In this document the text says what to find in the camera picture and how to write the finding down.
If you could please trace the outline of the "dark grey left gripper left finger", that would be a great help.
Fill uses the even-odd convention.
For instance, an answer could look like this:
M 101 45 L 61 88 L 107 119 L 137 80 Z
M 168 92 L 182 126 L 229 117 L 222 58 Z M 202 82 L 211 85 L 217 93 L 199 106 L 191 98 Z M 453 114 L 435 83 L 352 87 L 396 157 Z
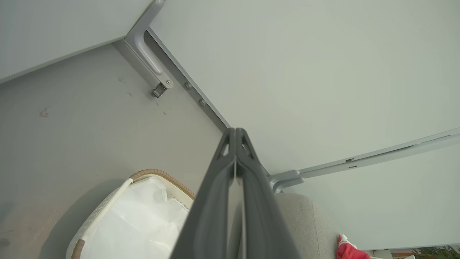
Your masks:
M 226 259 L 235 128 L 223 134 L 170 259 Z

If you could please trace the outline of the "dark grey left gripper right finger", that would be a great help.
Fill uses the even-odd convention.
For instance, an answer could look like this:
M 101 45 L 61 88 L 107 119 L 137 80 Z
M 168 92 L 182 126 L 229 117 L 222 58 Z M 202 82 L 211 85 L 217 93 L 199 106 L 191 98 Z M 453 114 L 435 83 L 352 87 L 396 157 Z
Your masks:
M 243 259 L 301 259 L 248 133 L 235 131 L 235 175 L 243 189 Z

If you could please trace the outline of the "red white striped sports garment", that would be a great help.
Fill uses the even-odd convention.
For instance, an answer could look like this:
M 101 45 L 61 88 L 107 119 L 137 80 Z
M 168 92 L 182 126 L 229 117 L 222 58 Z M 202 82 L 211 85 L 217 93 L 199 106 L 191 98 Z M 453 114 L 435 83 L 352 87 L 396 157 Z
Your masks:
M 358 250 L 345 235 L 340 235 L 338 238 L 338 249 L 336 251 L 337 259 L 371 259 L 371 257 Z

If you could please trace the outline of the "grey fabric cushion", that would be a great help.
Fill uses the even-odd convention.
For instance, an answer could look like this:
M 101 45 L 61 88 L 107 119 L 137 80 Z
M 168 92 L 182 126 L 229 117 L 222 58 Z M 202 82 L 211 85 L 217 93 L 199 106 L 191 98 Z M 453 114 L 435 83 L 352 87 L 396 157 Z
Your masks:
M 338 238 L 343 235 L 310 198 L 291 193 L 274 194 L 301 259 L 337 259 Z M 233 218 L 226 259 L 243 259 L 243 201 Z

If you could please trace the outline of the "green plant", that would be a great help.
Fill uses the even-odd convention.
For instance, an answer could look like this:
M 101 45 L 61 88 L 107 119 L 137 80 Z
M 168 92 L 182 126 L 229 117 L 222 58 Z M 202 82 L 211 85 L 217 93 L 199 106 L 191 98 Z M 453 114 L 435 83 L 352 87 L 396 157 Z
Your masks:
M 453 246 L 429 246 L 414 249 L 415 259 L 460 259 L 460 249 Z

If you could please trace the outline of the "grey partition base rail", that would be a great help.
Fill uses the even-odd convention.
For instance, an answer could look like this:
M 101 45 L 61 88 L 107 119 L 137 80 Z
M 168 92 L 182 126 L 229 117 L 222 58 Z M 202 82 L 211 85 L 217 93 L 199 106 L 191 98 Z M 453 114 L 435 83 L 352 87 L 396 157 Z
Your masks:
M 143 39 L 174 84 L 155 101 L 164 109 L 173 109 L 168 116 L 178 119 L 173 126 L 178 137 L 171 141 L 181 151 L 178 161 L 183 166 L 191 165 L 196 174 L 202 175 L 228 125 L 212 110 L 210 102 L 181 72 L 149 31 L 143 33 Z

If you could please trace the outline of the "grey partition post double foot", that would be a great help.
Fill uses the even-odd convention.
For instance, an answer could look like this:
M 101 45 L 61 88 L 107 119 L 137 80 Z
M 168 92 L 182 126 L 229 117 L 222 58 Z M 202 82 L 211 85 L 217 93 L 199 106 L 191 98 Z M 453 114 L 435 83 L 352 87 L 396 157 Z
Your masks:
M 460 127 L 348 159 L 270 175 L 268 180 L 273 193 L 282 193 L 285 188 L 302 184 L 307 178 L 384 163 L 457 144 L 460 144 Z

